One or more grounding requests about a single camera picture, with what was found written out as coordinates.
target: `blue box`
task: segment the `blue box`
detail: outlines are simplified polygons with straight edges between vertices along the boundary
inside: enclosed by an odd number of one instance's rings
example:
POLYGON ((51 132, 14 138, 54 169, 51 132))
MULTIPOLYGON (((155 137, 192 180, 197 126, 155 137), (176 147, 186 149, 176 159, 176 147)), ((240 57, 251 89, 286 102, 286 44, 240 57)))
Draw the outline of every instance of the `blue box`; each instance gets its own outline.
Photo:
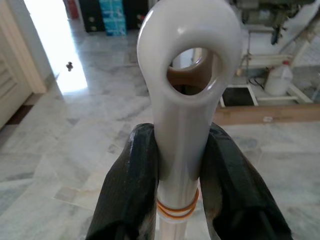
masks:
POLYGON ((104 27, 108 36, 127 35, 122 0, 99 0, 104 27))

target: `plastic container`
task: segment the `plastic container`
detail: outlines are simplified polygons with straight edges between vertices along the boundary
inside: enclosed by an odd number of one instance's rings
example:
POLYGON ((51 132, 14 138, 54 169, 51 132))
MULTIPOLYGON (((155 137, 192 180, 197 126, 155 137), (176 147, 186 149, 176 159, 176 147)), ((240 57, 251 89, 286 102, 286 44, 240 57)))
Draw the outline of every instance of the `plastic container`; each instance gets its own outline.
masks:
POLYGON ((272 96, 284 96, 294 75, 289 67, 289 61, 283 61, 281 66, 271 70, 264 86, 264 91, 272 96))

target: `wooden board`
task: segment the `wooden board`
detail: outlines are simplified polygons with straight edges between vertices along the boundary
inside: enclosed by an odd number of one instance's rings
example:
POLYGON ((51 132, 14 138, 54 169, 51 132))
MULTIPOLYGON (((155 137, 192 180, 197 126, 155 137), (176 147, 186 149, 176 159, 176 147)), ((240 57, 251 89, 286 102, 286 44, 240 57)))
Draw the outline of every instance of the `wooden board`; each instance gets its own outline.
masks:
POLYGON ((231 106, 217 108, 218 125, 267 124, 320 121, 320 104, 283 106, 231 106))

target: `wooden door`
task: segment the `wooden door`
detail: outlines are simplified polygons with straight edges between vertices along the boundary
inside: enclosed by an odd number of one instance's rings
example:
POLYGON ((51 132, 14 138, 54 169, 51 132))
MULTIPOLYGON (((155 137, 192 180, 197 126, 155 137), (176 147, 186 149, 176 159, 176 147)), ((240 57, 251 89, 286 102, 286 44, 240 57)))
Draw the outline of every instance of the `wooden door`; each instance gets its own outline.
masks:
POLYGON ((0 128, 31 93, 25 75, 0 29, 0 128))

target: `red object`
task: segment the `red object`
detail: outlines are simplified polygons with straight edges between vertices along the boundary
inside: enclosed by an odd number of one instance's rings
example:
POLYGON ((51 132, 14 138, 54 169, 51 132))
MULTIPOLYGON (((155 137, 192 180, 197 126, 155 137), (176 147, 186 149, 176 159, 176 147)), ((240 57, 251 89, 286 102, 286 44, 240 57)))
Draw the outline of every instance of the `red object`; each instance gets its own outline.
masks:
POLYGON ((75 0, 68 0, 68 9, 72 19, 78 19, 79 13, 75 0))

